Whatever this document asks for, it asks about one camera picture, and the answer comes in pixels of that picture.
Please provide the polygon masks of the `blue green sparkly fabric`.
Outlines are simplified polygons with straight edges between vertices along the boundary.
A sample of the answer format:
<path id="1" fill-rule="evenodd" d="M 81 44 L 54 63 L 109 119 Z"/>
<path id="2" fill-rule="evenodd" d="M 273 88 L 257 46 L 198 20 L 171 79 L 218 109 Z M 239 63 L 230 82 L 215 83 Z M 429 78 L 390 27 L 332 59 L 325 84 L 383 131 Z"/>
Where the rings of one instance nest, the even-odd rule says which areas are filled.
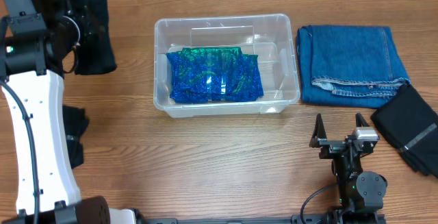
<path id="1" fill-rule="evenodd" d="M 264 96 L 258 56 L 239 47 L 195 47 L 166 54 L 176 103 L 249 102 Z"/>

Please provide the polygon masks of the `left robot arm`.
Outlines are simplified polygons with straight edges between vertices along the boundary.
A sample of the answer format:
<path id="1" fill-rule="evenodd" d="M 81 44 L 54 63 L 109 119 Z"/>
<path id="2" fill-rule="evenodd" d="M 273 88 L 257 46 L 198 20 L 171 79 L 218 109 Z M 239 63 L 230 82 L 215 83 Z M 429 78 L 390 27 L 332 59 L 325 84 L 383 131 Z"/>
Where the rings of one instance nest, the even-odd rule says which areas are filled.
<path id="1" fill-rule="evenodd" d="M 13 223 L 140 223 L 134 210 L 104 197 L 83 199 L 73 168 L 88 120 L 63 105 L 64 58 L 71 72 L 103 75 L 116 69 L 107 0 L 3 0 L 1 89 L 7 100 L 18 160 Z"/>

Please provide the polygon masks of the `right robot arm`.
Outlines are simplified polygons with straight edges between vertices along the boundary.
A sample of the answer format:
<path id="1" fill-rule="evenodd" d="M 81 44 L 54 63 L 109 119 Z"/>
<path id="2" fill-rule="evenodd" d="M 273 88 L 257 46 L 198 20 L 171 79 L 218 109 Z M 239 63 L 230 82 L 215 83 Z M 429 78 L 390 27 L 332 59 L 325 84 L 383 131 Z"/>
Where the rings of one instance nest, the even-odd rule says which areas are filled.
<path id="1" fill-rule="evenodd" d="M 378 173 L 364 171 L 361 158 L 373 153 L 379 135 L 361 114 L 355 115 L 356 128 L 343 140 L 329 140 L 322 115 L 315 119 L 309 146 L 319 148 L 319 158 L 331 160 L 336 177 L 340 205 L 332 207 L 320 217 L 322 223 L 385 223 L 378 215 L 383 208 L 387 180 Z"/>

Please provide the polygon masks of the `black socks bundle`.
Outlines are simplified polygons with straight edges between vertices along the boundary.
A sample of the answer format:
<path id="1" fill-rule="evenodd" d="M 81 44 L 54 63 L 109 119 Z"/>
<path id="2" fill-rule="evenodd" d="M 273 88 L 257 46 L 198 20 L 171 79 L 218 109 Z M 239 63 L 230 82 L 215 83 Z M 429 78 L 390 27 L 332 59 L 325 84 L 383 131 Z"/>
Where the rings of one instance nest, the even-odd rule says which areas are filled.
<path id="1" fill-rule="evenodd" d="M 81 28 L 75 74 L 103 75 L 115 71 L 107 0 L 73 0 L 73 5 Z"/>

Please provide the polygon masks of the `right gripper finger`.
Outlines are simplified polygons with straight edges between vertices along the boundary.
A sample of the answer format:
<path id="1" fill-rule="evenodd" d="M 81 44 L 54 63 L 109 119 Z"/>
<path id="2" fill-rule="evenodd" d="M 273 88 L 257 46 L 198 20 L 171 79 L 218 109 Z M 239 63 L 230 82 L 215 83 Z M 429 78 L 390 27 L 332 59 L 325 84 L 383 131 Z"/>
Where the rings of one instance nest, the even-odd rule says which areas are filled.
<path id="1" fill-rule="evenodd" d="M 309 142 L 309 146 L 312 148 L 318 148 L 321 147 L 326 141 L 327 141 L 327 137 L 326 137 L 322 116 L 321 114 L 318 114 L 316 116 L 315 127 L 313 130 L 311 140 Z"/>
<path id="2" fill-rule="evenodd" d="M 356 127 L 369 127 L 369 124 L 366 122 L 361 113 L 355 114 Z"/>

